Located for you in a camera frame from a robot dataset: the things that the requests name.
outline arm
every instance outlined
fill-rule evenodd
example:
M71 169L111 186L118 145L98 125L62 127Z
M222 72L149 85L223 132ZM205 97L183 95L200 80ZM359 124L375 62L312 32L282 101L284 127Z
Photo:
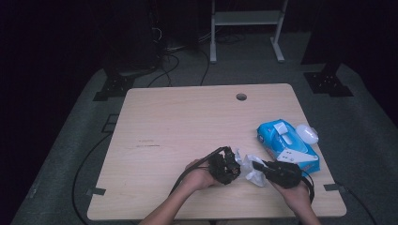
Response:
M302 181L297 187L293 188L283 188L273 182L270 183L282 194L287 206L295 213L302 224L321 224L311 207L307 186Z
M189 168L197 160L191 162L187 167ZM205 189L209 186L215 185L218 182L208 172L208 170L196 169L188 173L181 181L176 190L152 213L150 213L144 220L141 221L140 225L156 224L166 225L173 222L176 213L184 204L184 202L195 192L196 190Z

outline stand leg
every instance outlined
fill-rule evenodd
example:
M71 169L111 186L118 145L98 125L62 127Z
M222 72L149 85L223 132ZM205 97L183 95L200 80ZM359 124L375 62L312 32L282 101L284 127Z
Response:
M215 64L217 62L216 52L216 4L215 0L211 3L211 42L210 42L210 63Z
M274 50L274 52L276 54L276 58L278 59L278 63L283 63L284 62L284 57L282 55L281 48L279 47L278 40L279 40L279 36L280 36L281 30L282 30L284 14L286 12L287 3L288 3L288 0L284 0L283 6L282 6L282 9L281 9L281 13L280 13L279 19L278 19L278 24L276 26L275 37L271 37L270 38L271 39L272 48L273 48L273 50Z

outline person's left hand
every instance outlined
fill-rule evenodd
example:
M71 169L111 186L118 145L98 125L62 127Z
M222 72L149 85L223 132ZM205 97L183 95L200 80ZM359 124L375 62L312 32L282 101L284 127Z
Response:
M185 169L187 170L191 165L196 163L199 159L188 164ZM181 182L181 186L188 188L192 193L195 190L205 189L209 186L216 185L219 182L208 171L208 162L204 162L199 168L189 172Z

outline black wall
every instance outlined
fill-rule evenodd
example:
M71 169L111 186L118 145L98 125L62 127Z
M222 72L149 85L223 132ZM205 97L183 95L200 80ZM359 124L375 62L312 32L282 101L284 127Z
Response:
M144 0L0 2L1 224L14 217L104 55L116 49L132 65L153 66L147 11Z

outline dark background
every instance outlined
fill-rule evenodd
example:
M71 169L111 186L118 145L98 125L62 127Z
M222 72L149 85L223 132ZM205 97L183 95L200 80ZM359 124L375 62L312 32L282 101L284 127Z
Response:
M270 0L231 1L236 9L273 9ZM0 2L0 222L8 224L77 97L104 60L152 68L164 39L195 45L208 32L210 0ZM229 1L218 0L218 8ZM313 31L303 64L337 60L355 69L397 123L397 16L393 1L290 1L283 32Z

